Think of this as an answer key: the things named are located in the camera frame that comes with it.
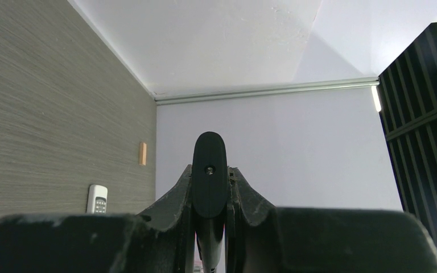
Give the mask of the orange wooden block far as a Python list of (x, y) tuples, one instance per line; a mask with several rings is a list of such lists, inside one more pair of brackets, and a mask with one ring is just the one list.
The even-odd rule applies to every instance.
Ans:
[(138, 164), (140, 166), (147, 164), (147, 144), (145, 142), (139, 143)]

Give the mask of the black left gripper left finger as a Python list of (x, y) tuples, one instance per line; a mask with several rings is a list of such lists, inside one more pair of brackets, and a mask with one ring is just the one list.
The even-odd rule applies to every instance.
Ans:
[(0, 272), (192, 272), (191, 170), (138, 214), (0, 218)]

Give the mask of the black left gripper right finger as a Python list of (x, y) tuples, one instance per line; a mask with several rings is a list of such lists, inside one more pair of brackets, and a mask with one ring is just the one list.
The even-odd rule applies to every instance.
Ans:
[(437, 248), (394, 210), (274, 206), (229, 169), (227, 272), (437, 272)]

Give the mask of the white remote control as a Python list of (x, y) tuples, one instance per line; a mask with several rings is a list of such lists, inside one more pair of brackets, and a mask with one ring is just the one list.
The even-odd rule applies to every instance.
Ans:
[(103, 185), (92, 184), (89, 187), (86, 212), (105, 214), (108, 201), (108, 189)]

